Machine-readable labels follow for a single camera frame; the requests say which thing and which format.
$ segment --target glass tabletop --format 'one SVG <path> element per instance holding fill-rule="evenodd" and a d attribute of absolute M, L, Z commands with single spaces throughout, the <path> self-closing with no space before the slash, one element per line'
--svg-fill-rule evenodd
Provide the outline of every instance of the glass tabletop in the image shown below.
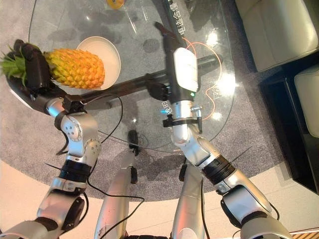
<path fill-rule="evenodd" d="M 189 49 L 196 51 L 198 59 L 216 53 L 220 57 L 221 65 L 201 76 L 201 88 L 194 99 L 194 105 L 203 107 L 203 119 L 209 116 L 202 123 L 202 135 L 213 139 L 228 119 L 235 89 L 228 33 L 219 0 L 126 0 L 119 9 L 112 9 L 105 0 L 36 0 L 29 42 L 42 51 L 52 51 L 76 48 L 90 36 L 104 37 L 115 45 L 121 58 L 121 72 L 115 83 L 118 84 L 165 69 L 162 36 L 154 27 L 155 21 L 170 26 L 185 38 L 186 45 L 192 42 Z M 88 92 L 61 88 L 69 94 Z M 128 132 L 135 129 L 141 147 L 177 150 L 171 142 L 170 130 L 162 125 L 170 111 L 168 102 L 151 98 L 145 89 L 121 99 L 123 119 L 112 137 L 128 141 Z M 87 110 L 98 121 L 99 130 L 109 134 L 120 118 L 121 105 L 118 99 L 100 99 Z"/>

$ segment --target sofa cushion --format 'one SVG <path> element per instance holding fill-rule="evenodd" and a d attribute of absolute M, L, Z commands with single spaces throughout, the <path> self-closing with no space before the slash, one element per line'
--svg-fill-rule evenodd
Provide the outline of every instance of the sofa cushion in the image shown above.
<path fill-rule="evenodd" d="M 318 35 L 303 0 L 236 0 L 258 71 L 317 50 Z"/>
<path fill-rule="evenodd" d="M 319 64 L 297 74 L 295 85 L 308 131 L 319 137 Z"/>

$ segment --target orange cable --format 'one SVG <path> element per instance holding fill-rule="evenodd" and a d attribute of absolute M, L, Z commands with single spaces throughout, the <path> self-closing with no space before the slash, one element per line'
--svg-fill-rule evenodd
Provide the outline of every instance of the orange cable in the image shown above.
<path fill-rule="evenodd" d="M 217 58 L 217 60 L 218 60 L 218 63 L 219 63 L 219 69 L 220 69 L 220 71 L 219 71 L 218 79 L 217 79 L 216 83 L 215 83 L 212 87 L 208 88 L 208 89 L 205 91 L 205 94 L 206 94 L 207 97 L 212 101 L 212 104 L 213 104 L 213 108 L 212 108 L 211 113 L 203 119 L 203 120 L 206 120 L 206 119 L 208 119 L 209 117 L 211 117 L 211 116 L 213 115 L 214 111 L 215 111 L 215 102 L 214 102 L 214 100 L 208 95 L 208 91 L 211 90 L 212 88 L 214 88 L 214 87 L 216 86 L 217 82 L 218 82 L 218 81 L 220 80 L 220 78 L 221 78 L 221 75 L 222 75 L 221 61 L 220 61 L 220 59 L 219 59 L 217 53 L 216 53 L 211 47 L 209 47 L 208 45 L 206 45 L 206 44 L 204 44 L 204 43 L 202 43 L 202 42 L 189 42 L 189 43 L 190 43 L 190 44 L 187 46 L 186 49 L 188 49 L 190 46 L 193 47 L 193 49 L 194 49 L 193 44 L 203 45 L 203 46 L 207 47 L 211 52 L 214 53 L 214 55 L 216 56 L 216 58 Z"/>
<path fill-rule="evenodd" d="M 195 47 L 193 46 L 193 44 L 189 40 L 187 40 L 185 37 L 182 37 L 182 39 L 185 40 L 189 44 L 188 46 L 191 46 L 193 48 L 194 55 L 197 58 L 196 50 L 195 50 Z"/>

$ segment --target beige floor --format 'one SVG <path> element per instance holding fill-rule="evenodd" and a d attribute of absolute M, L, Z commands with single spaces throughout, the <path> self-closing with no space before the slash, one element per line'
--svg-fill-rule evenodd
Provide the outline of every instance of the beige floor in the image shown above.
<path fill-rule="evenodd" d="M 285 165 L 279 164 L 252 178 L 252 181 L 277 207 L 281 222 L 289 231 L 319 225 L 319 196 L 289 178 Z M 33 220 L 48 186 L 0 161 L 0 228 L 7 230 L 23 220 Z M 61 239 L 91 239 L 102 200 L 90 198 L 90 210 L 78 228 Z M 205 194 L 206 223 L 211 238 L 229 238 L 237 230 L 220 208 L 220 196 Z M 131 202 L 130 208 L 137 203 Z M 129 234 L 169 236 L 177 200 L 146 202 L 127 224 Z"/>

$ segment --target white bowl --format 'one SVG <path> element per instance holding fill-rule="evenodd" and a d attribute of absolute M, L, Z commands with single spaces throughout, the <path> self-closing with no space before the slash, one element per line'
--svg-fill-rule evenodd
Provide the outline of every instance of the white bowl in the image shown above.
<path fill-rule="evenodd" d="M 103 62 L 105 71 L 103 85 L 93 90 L 105 90 L 116 82 L 121 71 L 121 59 L 112 42 L 100 36 L 91 36 L 84 39 L 76 49 L 91 52 Z"/>

